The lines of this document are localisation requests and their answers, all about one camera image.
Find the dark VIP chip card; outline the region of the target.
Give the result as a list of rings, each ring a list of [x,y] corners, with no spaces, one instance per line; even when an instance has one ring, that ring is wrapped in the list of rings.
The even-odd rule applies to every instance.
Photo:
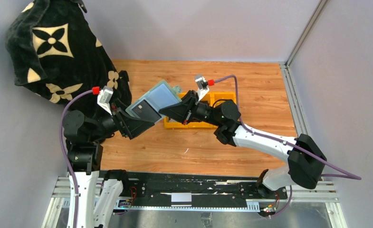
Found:
[[[146,100],[141,100],[131,110],[138,118],[149,122],[157,122],[162,117]]]

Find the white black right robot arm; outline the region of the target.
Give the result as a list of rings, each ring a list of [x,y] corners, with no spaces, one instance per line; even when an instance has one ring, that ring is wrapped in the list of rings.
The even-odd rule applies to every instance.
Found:
[[[251,148],[285,162],[280,168],[266,169],[261,173],[256,187],[263,192],[276,191],[288,185],[312,190],[321,178],[326,157],[309,135],[302,133],[297,138],[287,137],[244,125],[233,100],[210,106],[200,102],[195,91],[189,91],[179,103],[159,112],[184,125],[192,122],[214,125],[214,134],[222,144]]]

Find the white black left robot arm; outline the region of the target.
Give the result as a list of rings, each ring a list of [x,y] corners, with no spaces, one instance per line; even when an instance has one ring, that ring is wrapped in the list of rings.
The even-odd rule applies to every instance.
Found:
[[[131,117],[118,108],[112,115],[99,120],[86,117],[81,111],[70,111],[63,117],[63,135],[67,140],[67,158],[72,171],[70,180],[69,228],[106,228],[115,212],[121,194],[134,197],[125,170],[108,170],[96,200],[97,182],[101,171],[103,147],[101,141],[115,132],[133,139],[154,126],[154,122]]]

